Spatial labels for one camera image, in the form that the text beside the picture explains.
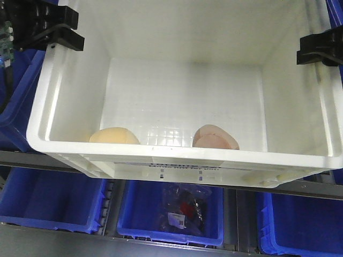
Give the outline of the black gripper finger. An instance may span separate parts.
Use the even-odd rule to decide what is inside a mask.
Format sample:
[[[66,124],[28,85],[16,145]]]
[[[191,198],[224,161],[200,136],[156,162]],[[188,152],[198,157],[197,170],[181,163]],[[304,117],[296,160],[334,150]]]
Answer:
[[[326,66],[342,65],[342,26],[300,38],[296,64],[321,62]]]

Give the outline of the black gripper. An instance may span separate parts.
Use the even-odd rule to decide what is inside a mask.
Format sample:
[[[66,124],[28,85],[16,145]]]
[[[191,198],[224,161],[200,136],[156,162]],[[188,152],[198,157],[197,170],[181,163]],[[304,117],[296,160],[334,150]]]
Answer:
[[[84,50],[85,38],[75,32],[78,12],[69,6],[46,1],[1,1],[1,21],[12,24],[15,50],[46,51],[55,44]]]

